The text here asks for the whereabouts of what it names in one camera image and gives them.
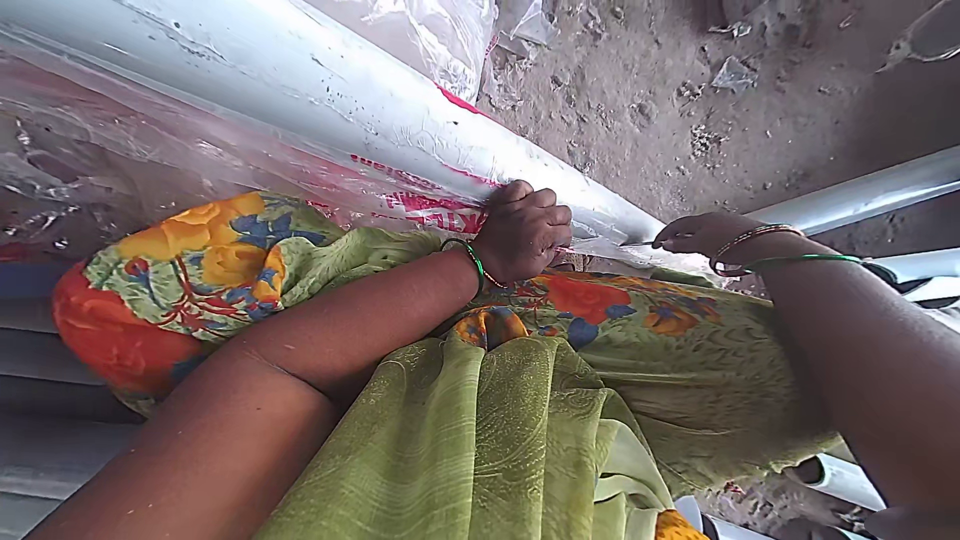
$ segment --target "dusty surface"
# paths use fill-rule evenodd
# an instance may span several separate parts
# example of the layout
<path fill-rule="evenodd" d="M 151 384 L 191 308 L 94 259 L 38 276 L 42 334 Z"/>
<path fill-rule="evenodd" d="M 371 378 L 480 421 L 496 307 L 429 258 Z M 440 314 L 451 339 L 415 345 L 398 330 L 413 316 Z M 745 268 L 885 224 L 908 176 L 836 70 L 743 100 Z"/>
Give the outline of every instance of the dusty surface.
<path fill-rule="evenodd" d="M 875 73 L 935 2 L 810 2 L 795 39 L 770 45 L 756 29 L 708 33 L 715 0 L 559 0 L 550 49 L 498 73 L 519 102 L 480 107 L 663 221 L 747 212 L 960 144 L 960 59 Z M 730 55 L 756 87 L 709 86 Z M 953 194 L 819 239 L 873 257 L 956 247 L 958 206 Z M 793 517 L 839 525 L 849 510 L 783 477 L 743 487 L 701 502 L 766 533 Z"/>

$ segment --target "fingers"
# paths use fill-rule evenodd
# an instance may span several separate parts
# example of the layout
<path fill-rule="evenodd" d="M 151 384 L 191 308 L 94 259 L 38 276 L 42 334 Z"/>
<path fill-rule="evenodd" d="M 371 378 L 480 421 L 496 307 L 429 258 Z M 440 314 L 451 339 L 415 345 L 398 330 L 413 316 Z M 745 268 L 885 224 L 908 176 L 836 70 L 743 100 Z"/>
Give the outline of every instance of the fingers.
<path fill-rule="evenodd" d="M 530 195 L 530 202 L 537 208 L 545 209 L 557 204 L 557 192 L 547 187 Z"/>
<path fill-rule="evenodd" d="M 569 225 L 573 219 L 570 207 L 550 207 L 546 209 L 546 222 L 550 225 Z"/>
<path fill-rule="evenodd" d="M 508 205 L 522 201 L 534 192 L 534 188 L 523 180 L 514 180 L 497 189 L 490 198 L 488 206 Z"/>
<path fill-rule="evenodd" d="M 573 241 L 573 230 L 570 229 L 569 225 L 551 227 L 550 232 L 553 234 L 553 245 L 550 246 L 551 249 L 559 246 L 569 246 L 570 242 Z"/>
<path fill-rule="evenodd" d="M 669 225 L 664 227 L 659 234 L 657 234 L 657 237 L 654 238 L 652 247 L 654 249 L 663 248 L 667 251 L 673 251 L 666 247 L 666 242 L 677 237 L 693 236 L 697 231 L 700 230 L 700 222 L 701 220 L 699 215 L 688 215 L 671 222 Z"/>

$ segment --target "white pipe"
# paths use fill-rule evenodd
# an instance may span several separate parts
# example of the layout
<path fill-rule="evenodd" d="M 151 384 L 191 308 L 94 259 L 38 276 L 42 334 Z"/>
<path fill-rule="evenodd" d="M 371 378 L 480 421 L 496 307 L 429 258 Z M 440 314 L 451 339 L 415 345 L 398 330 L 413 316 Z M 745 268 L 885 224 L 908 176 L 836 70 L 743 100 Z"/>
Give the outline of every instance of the white pipe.
<path fill-rule="evenodd" d="M 960 248 L 884 257 L 873 262 L 890 270 L 898 283 L 960 277 Z"/>
<path fill-rule="evenodd" d="M 866 538 L 865 536 L 860 536 L 859 534 L 856 534 L 855 532 L 850 532 L 850 531 L 848 531 L 848 530 L 843 530 L 843 529 L 841 529 L 840 527 L 834 527 L 834 529 L 837 530 L 837 531 L 839 531 L 840 534 L 843 534 L 843 535 L 846 536 L 847 538 L 850 538 L 850 540 L 867 540 L 867 538 Z"/>
<path fill-rule="evenodd" d="M 931 278 L 917 288 L 903 293 L 903 300 L 922 302 L 960 296 L 960 278 Z"/>
<path fill-rule="evenodd" d="M 772 540 L 769 536 L 753 532 L 752 530 L 738 527 L 732 523 L 725 522 L 720 518 L 707 516 L 717 529 L 717 536 L 720 540 Z"/>
<path fill-rule="evenodd" d="M 673 502 L 673 505 L 693 528 L 704 531 L 704 515 L 700 512 L 700 505 L 697 504 L 695 497 L 692 495 L 680 497 Z"/>
<path fill-rule="evenodd" d="M 19 58 L 71 80 L 87 69 L 85 86 L 106 71 L 106 82 L 88 87 L 112 99 L 136 93 L 134 81 L 265 135 L 272 140 L 246 146 L 260 160 L 289 167 L 267 149 L 278 141 L 318 157 L 321 165 L 293 163 L 306 173 L 298 187 L 316 193 L 368 195 L 379 182 L 386 193 L 372 196 L 399 188 L 480 204 L 496 185 L 523 179 L 556 190 L 582 237 L 643 241 L 663 227 L 301 0 L 5 0 L 0 37 Z M 135 97 L 121 103 L 169 122 L 171 110 L 198 116 L 176 102 L 144 111 Z M 437 188 L 423 191 L 411 177 Z"/>
<path fill-rule="evenodd" d="M 822 233 L 960 189 L 960 146 L 747 214 Z"/>
<path fill-rule="evenodd" d="M 837 499 L 880 511 L 887 504 L 858 465 L 828 454 L 817 454 L 784 471 L 790 478 Z"/>

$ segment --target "forearm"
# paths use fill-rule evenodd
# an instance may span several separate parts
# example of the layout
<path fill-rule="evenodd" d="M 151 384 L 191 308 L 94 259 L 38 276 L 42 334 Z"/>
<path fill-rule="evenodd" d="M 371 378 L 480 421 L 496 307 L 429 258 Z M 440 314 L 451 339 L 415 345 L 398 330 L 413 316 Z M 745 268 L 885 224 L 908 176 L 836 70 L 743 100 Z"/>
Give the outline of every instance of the forearm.
<path fill-rule="evenodd" d="M 741 257 L 834 253 L 798 237 L 759 240 Z M 833 421 L 884 495 L 950 497 L 960 481 L 960 436 L 950 428 L 960 415 L 960 334 L 849 262 L 766 266 L 761 276 Z"/>
<path fill-rule="evenodd" d="M 465 251 L 433 254 L 285 309 L 218 355 L 257 355 L 349 405 L 383 356 L 435 329 L 473 298 L 477 284 Z"/>

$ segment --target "saree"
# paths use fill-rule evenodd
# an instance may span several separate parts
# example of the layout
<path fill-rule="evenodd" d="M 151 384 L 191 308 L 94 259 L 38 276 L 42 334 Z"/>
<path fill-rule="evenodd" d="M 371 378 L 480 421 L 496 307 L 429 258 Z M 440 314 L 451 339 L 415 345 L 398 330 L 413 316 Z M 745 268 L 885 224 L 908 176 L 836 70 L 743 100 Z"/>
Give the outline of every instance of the saree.
<path fill-rule="evenodd" d="M 626 404 L 503 307 L 379 364 L 259 540 L 706 540 Z"/>
<path fill-rule="evenodd" d="M 149 414 L 246 326 L 439 246 L 431 233 L 345 232 L 303 201 L 252 192 L 188 210 L 78 264 L 55 290 L 54 316 L 80 360 Z M 563 341 L 623 400 L 673 497 L 778 471 L 837 440 L 798 385 L 768 302 L 547 270 L 475 298 L 434 337 L 448 340 L 458 321 L 493 307 L 515 315 L 531 339 Z M 462 338 L 483 350 L 493 349 L 484 340 L 509 344 L 471 328 Z"/>

